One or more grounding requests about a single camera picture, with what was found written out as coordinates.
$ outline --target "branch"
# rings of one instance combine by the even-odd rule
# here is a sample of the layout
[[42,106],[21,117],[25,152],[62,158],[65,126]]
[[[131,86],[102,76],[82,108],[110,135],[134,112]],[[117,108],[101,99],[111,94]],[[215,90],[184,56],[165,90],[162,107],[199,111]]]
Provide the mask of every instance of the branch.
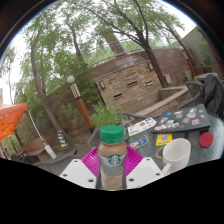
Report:
[[143,20],[143,22],[144,22],[144,24],[145,24],[145,30],[146,30],[146,42],[148,43],[148,39],[149,39],[148,32],[149,32],[149,31],[148,31],[148,25],[147,25],[147,22],[146,22],[146,20],[145,20],[145,17],[144,17],[144,15],[143,15],[142,9],[141,9],[141,7],[140,7],[138,1],[137,1],[137,0],[133,0],[133,2],[135,2],[135,4],[137,5],[138,10],[139,10],[139,12],[140,12],[140,14],[141,14],[142,20]]
[[39,39],[39,36],[40,36],[40,33],[41,33],[41,29],[42,29],[42,27],[40,27],[40,29],[38,30],[37,37],[36,37],[36,39],[35,39],[35,41],[34,41],[34,43],[33,43],[33,46],[34,46],[34,47],[35,47],[35,45],[36,45],[36,43],[37,43],[37,41],[38,41],[38,39]]
[[170,28],[169,28],[169,26],[167,26],[168,28],[167,27],[164,27],[164,26],[161,26],[161,25],[158,25],[158,24],[156,24],[156,26],[158,26],[159,28],[165,29],[165,30],[167,30],[169,32],[171,31]]
[[28,39],[30,40],[30,42],[32,41],[32,37],[33,37],[33,35],[32,35],[32,37],[30,37],[29,35],[28,35],[28,33],[27,32],[24,32],[25,33],[25,35],[28,37]]
[[116,10],[118,10],[118,13],[120,14],[120,16],[121,17],[123,17],[133,28],[134,28],[134,30],[136,31],[136,33],[137,33],[137,35],[139,34],[139,33],[141,33],[141,31],[138,29],[138,27],[137,26],[135,26],[135,24],[133,23],[133,21],[125,14],[125,13],[123,13],[121,10],[120,10],[120,8],[119,8],[119,6],[118,6],[118,4],[116,3],[116,6],[114,6],[114,8],[116,9]]
[[126,36],[128,36],[129,38],[133,38],[133,39],[135,39],[136,41],[139,41],[139,39],[138,38],[136,38],[135,36],[133,36],[133,35],[131,35],[131,34],[128,34],[128,33],[125,33],[124,31],[106,31],[106,32],[103,32],[103,33],[120,33],[120,34],[123,34],[123,35],[126,35]]
[[123,31],[122,32],[113,31],[113,33],[123,34],[123,35],[127,36],[130,40],[134,41],[136,44],[138,44],[138,45],[140,45],[141,47],[144,48],[144,46],[141,44],[141,42],[139,42],[139,40],[136,37],[134,37],[134,36],[132,36],[130,34],[127,34],[127,33],[123,32]]
[[[123,32],[120,28],[118,28],[117,26],[115,26],[114,25],[114,23],[111,21],[111,20],[109,20],[108,18],[107,18],[107,20],[109,20],[109,21],[107,21],[104,17],[103,17],[103,15],[101,14],[98,14],[98,13],[96,13],[96,12],[94,12],[92,9],[89,9],[88,7],[85,7],[85,6],[80,6],[80,7],[82,7],[82,8],[84,8],[84,9],[86,9],[86,10],[88,10],[88,11],[90,11],[91,13],[93,13],[94,15],[96,15],[98,18],[100,18],[102,21],[104,21],[106,24],[108,24],[108,25],[110,25],[111,27],[113,27],[114,29],[116,29],[116,30],[119,30],[121,33]],[[136,33],[138,34],[138,33],[141,33],[141,31],[134,25],[134,23],[123,13],[123,12],[121,12],[121,10],[119,9],[119,7],[117,6],[117,7],[114,7],[114,8],[116,8],[116,9],[118,9],[119,10],[119,14],[129,23],[129,24],[131,24],[132,25],[132,27],[135,29],[135,31],[136,31]]]
[[52,72],[50,75],[48,75],[45,79],[48,79],[53,74],[54,74],[54,72]]

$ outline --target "bottle label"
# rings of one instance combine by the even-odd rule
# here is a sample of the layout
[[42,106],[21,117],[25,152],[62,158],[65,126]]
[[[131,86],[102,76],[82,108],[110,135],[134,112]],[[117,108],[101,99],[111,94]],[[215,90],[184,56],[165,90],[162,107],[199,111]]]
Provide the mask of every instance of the bottle label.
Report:
[[123,172],[124,158],[127,153],[121,155],[111,155],[106,158],[98,154],[100,159],[100,168],[105,175],[119,175]]
[[119,163],[121,163],[121,159],[122,159],[122,157],[120,155],[115,154],[115,155],[108,157],[107,162],[111,165],[116,166]]

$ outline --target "lamp post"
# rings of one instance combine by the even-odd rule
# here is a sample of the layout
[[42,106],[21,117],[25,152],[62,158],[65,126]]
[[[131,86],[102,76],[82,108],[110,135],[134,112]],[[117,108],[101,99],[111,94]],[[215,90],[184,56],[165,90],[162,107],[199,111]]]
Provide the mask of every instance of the lamp post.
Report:
[[89,116],[88,110],[87,110],[87,108],[86,108],[86,106],[85,106],[85,104],[83,102],[83,99],[82,99],[80,93],[79,93],[78,87],[75,84],[75,77],[69,76],[67,78],[67,82],[70,84],[72,93],[73,93],[73,95],[75,97],[75,100],[76,100],[76,104],[77,104],[77,106],[79,108],[79,111],[82,114],[82,117],[83,117],[83,119],[84,119],[84,121],[85,121],[85,123],[86,123],[86,125],[87,125],[87,127],[89,129],[89,131],[91,133],[93,133],[94,126],[93,126],[93,124],[92,124],[92,122],[90,120],[90,116]]
[[195,75],[194,68],[193,68],[193,65],[191,64],[190,59],[188,58],[188,56],[187,56],[187,54],[186,54],[186,52],[184,51],[184,48],[183,48],[182,46],[180,46],[179,49],[182,51],[182,53],[183,53],[185,59],[187,60],[187,63],[188,63],[188,65],[189,65],[189,67],[190,67],[190,70],[191,70],[191,74],[192,74],[192,76],[193,76],[193,78],[194,78],[196,75]]

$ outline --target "pink mat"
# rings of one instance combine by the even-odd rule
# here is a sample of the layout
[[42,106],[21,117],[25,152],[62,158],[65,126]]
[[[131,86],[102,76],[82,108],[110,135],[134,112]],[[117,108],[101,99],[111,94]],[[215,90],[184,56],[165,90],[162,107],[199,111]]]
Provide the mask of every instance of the pink mat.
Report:
[[[89,151],[81,160],[86,167],[97,177],[100,169],[98,147]],[[130,146],[127,146],[127,155],[124,161],[124,173],[127,176],[141,162],[143,157]]]

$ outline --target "potted plant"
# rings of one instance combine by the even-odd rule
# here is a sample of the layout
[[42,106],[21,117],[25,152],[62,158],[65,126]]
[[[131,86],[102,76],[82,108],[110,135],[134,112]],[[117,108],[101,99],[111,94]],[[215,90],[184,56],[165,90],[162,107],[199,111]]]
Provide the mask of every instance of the potted plant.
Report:
[[106,106],[102,105],[100,102],[93,105],[95,113],[90,116],[92,124],[100,129],[107,125],[121,125],[124,128],[124,136],[127,138],[127,124],[130,122],[125,119],[125,115],[121,109],[119,112],[115,110],[115,106],[112,103],[108,103]]

